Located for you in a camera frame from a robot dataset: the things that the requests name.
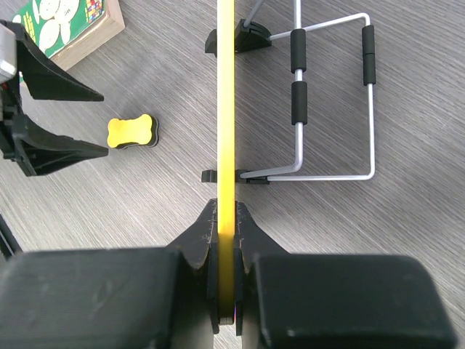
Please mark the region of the yellow bone-shaped eraser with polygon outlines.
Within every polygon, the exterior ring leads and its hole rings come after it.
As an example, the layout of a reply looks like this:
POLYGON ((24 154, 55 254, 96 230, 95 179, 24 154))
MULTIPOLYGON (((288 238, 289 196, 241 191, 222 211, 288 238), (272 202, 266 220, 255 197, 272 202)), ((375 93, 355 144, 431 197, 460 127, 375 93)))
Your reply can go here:
POLYGON ((158 144, 158 119, 142 114, 135 119, 111 119, 108 122, 107 144, 123 150, 132 146, 153 147, 158 144))

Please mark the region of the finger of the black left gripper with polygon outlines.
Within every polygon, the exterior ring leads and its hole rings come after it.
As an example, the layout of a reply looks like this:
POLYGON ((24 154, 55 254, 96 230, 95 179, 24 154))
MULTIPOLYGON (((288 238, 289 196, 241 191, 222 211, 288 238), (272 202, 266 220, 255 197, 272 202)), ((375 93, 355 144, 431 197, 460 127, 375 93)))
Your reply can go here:
POLYGON ((25 28, 14 24, 17 70, 35 100, 102 102, 104 96, 73 78, 52 62, 33 42, 25 28))
POLYGON ((106 147, 54 135, 25 114, 12 122, 12 142, 12 160, 28 177, 50 175, 81 161, 108 155, 106 147))

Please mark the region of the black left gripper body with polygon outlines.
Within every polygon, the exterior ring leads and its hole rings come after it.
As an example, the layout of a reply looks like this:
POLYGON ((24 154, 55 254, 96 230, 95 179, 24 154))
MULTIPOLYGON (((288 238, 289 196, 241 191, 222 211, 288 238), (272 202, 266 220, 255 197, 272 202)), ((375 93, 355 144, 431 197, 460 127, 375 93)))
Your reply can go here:
POLYGON ((1 83, 1 152, 4 159, 23 160, 17 152, 13 139, 12 125, 17 115, 23 114, 20 96, 20 74, 9 81, 1 83))

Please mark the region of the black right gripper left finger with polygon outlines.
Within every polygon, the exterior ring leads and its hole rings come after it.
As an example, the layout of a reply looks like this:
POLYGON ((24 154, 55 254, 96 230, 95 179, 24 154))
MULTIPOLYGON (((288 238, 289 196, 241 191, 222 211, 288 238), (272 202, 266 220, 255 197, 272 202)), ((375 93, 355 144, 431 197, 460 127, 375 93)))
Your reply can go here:
POLYGON ((3 348, 212 348, 217 203, 165 247, 23 252, 1 269, 3 348))

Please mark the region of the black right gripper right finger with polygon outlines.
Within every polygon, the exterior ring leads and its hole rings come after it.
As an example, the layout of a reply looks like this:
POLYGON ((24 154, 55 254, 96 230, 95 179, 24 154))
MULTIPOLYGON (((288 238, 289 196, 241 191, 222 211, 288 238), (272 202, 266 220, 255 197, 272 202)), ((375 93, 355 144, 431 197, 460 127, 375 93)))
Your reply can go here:
POLYGON ((427 269, 398 254, 287 252, 236 205, 235 322, 244 348, 456 348, 427 269))

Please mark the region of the yellow framed whiteboard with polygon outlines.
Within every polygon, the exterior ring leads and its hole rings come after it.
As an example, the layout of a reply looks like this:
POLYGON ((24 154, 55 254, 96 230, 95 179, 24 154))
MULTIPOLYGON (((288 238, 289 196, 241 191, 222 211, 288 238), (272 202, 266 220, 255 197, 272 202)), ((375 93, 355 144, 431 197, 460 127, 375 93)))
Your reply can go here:
POLYGON ((218 310, 221 324, 235 312, 235 2, 217 2, 218 310))

